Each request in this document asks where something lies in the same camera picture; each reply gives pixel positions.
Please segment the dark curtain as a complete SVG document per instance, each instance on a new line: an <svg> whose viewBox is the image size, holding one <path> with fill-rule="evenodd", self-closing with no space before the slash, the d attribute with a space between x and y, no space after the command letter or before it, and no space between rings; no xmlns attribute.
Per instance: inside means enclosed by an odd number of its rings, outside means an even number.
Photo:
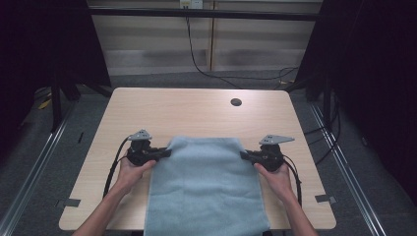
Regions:
<svg viewBox="0 0 417 236"><path fill-rule="evenodd" d="M296 81L334 89L417 206L417 0L323 0Z"/></svg>
<svg viewBox="0 0 417 236"><path fill-rule="evenodd" d="M38 89L111 85L87 0L0 0L0 161Z"/></svg>

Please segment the black horizontal bar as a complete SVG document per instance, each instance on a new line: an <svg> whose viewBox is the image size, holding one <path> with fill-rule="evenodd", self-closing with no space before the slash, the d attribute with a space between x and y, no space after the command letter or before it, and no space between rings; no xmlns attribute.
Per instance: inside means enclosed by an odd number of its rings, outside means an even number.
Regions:
<svg viewBox="0 0 417 236"><path fill-rule="evenodd" d="M109 8L90 7L91 15L100 16L138 16L138 17L178 17L211 19L244 19L273 21L316 22L325 17L320 14L278 13L254 11L193 10L193 9L145 9L145 8Z"/></svg>

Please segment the metal floor rail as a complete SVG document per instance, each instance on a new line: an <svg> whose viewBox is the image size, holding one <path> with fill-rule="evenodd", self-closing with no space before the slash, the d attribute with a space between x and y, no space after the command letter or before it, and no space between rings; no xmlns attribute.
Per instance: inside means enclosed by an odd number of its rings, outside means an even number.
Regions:
<svg viewBox="0 0 417 236"><path fill-rule="evenodd" d="M311 104L310 107L316 122L322 129L323 136L328 144L330 152L332 153L333 159L335 160L371 234L373 236L387 236L382 222L359 184L358 179L350 167L350 164L347 161L340 145L337 143L336 136L325 126L325 116L323 112L316 104Z"/></svg>
<svg viewBox="0 0 417 236"><path fill-rule="evenodd" d="M30 170L23 186L15 196L12 204L6 211L5 216L0 221L0 236L12 236L44 169L61 140L61 137L67 127L68 120L72 116L76 104L76 101L69 103L69 107L64 112L62 121L58 124L56 130L48 136L48 139L42 148L41 153L38 155L34 166Z"/></svg>

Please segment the white wall outlet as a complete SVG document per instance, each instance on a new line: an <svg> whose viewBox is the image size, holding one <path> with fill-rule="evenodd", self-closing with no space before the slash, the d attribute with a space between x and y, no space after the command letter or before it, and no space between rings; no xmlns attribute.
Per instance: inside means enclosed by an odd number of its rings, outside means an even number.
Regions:
<svg viewBox="0 0 417 236"><path fill-rule="evenodd" d="M202 10L204 8L203 0L179 0L181 9Z"/></svg>

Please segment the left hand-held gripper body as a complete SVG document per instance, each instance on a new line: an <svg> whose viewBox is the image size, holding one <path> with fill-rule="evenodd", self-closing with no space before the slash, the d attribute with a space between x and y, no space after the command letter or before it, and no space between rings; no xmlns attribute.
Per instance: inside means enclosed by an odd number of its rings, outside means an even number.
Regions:
<svg viewBox="0 0 417 236"><path fill-rule="evenodd" d="M141 129L139 132L130 135L128 140L131 142L131 145L128 148L126 157L131 163L136 166L143 166L152 160L152 155L149 153L151 135L147 130Z"/></svg>

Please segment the person's right hand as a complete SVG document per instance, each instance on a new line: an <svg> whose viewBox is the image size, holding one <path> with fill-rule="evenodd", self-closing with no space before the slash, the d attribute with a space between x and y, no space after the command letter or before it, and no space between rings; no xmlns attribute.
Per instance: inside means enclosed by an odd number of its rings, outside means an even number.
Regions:
<svg viewBox="0 0 417 236"><path fill-rule="evenodd" d="M274 172L268 172L259 163L255 163L254 167L266 178L269 187L285 205L288 205L290 202L297 202L291 187L289 168L286 164L282 164Z"/></svg>

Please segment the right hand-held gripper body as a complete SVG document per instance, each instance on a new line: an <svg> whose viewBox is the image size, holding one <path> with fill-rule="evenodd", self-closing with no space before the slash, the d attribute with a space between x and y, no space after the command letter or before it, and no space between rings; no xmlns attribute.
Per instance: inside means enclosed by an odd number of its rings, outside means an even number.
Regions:
<svg viewBox="0 0 417 236"><path fill-rule="evenodd" d="M274 172L284 163L284 154L280 144L293 142L294 138L278 135L266 135L260 140L262 166L268 172Z"/></svg>

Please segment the black metal stand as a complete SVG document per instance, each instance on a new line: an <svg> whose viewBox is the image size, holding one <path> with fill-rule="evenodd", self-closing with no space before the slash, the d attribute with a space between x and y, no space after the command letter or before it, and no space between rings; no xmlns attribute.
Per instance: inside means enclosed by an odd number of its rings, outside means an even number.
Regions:
<svg viewBox="0 0 417 236"><path fill-rule="evenodd" d="M297 76L295 82L285 89L286 92L293 92L297 89L304 89L308 101L317 101L320 96L323 97L324 123L328 127L330 121L330 100L331 87L328 76L310 75Z"/></svg>
<svg viewBox="0 0 417 236"><path fill-rule="evenodd" d="M77 101L81 97L78 85L86 86L88 89L92 89L93 91L103 95L104 97L110 97L112 94L110 90L103 88L99 84L91 82L77 74L61 76L57 72L55 72L51 77L50 87L53 111L53 123L51 127L52 133L57 131L58 127L63 123L61 93L64 93L68 100Z"/></svg>

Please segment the light blue towel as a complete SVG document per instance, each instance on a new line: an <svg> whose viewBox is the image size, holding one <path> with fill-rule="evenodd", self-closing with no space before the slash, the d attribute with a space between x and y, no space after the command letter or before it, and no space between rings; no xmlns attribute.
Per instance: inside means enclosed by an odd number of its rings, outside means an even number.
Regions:
<svg viewBox="0 0 417 236"><path fill-rule="evenodd" d="M144 236L262 236L259 175L236 138L175 137L152 170Z"/></svg>

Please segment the person's left hand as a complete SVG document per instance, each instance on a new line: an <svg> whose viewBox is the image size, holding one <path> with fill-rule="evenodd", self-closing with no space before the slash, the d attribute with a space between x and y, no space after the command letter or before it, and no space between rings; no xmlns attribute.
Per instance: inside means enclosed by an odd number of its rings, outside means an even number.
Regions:
<svg viewBox="0 0 417 236"><path fill-rule="evenodd" d="M142 166L134 165L129 159L122 158L118 178L114 188L123 196L131 192L144 173L156 165L155 160L150 160Z"/></svg>

